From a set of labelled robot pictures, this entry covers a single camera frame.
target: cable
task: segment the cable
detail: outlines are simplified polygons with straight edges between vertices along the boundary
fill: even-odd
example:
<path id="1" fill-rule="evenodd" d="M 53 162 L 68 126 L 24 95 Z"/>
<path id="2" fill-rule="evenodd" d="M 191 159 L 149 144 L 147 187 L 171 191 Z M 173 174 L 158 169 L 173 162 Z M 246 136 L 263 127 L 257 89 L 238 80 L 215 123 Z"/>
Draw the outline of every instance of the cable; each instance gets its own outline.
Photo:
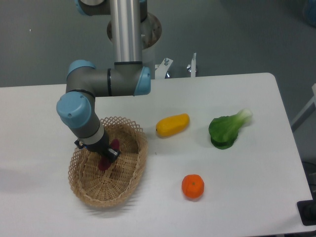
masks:
<path id="1" fill-rule="evenodd" d="M 302 161 L 302 163 L 303 163 L 303 164 L 311 164 L 311 165 L 313 165 L 313 166 L 315 166 L 315 167 L 316 167 L 316 164 L 311 163 L 311 162 L 308 162 L 308 161 Z"/>

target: robotic arm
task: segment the robotic arm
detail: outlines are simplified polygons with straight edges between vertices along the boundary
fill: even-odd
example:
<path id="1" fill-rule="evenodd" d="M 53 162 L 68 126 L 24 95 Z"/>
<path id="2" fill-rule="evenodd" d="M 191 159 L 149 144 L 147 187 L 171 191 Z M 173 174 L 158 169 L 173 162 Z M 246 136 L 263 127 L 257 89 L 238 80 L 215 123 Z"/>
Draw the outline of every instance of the robotic arm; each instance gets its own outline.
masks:
<path id="1" fill-rule="evenodd" d="M 109 145 L 109 136 L 94 110 L 95 97 L 146 95 L 151 71 L 143 67 L 140 23 L 147 17 L 146 0 L 75 0 L 79 12 L 109 14 L 115 51 L 114 69 L 96 70 L 85 60 L 74 61 L 68 71 L 66 94 L 57 102 L 62 122 L 77 136 L 75 144 L 114 162 L 120 151 Z"/>

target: wicker basket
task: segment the wicker basket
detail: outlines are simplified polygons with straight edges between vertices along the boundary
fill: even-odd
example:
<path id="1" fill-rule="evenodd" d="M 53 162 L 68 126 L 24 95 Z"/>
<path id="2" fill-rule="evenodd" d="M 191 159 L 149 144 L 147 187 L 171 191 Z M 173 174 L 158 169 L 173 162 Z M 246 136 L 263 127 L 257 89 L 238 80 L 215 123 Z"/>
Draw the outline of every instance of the wicker basket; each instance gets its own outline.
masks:
<path id="1" fill-rule="evenodd" d="M 110 207 L 127 200 L 143 174 L 147 140 L 136 122 L 110 117 L 101 120 L 110 142 L 117 138 L 121 155 L 108 170 L 101 171 L 101 156 L 87 149 L 75 149 L 69 166 L 69 183 L 74 194 L 86 204 Z"/>

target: yellow vegetable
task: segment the yellow vegetable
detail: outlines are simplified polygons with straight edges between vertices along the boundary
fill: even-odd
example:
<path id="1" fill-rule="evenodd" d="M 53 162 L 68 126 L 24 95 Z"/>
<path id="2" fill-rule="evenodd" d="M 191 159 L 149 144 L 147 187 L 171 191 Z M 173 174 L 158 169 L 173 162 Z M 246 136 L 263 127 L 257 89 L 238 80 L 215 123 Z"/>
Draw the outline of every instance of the yellow vegetable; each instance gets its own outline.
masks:
<path id="1" fill-rule="evenodd" d="M 160 120 L 156 125 L 156 131 L 159 136 L 167 137 L 184 130 L 190 122 L 187 114 L 175 115 Z"/>

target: green vegetable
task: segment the green vegetable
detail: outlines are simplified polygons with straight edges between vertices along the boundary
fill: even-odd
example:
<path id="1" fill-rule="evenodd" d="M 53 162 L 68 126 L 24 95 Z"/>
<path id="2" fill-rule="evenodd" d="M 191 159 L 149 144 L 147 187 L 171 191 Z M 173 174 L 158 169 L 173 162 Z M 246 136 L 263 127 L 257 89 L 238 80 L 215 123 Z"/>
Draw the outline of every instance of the green vegetable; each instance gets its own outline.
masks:
<path id="1" fill-rule="evenodd" d="M 239 129 L 252 119 L 249 109 L 240 110 L 236 115 L 223 116 L 212 120 L 208 127 L 212 144 L 218 149 L 227 149 L 234 144 Z"/>

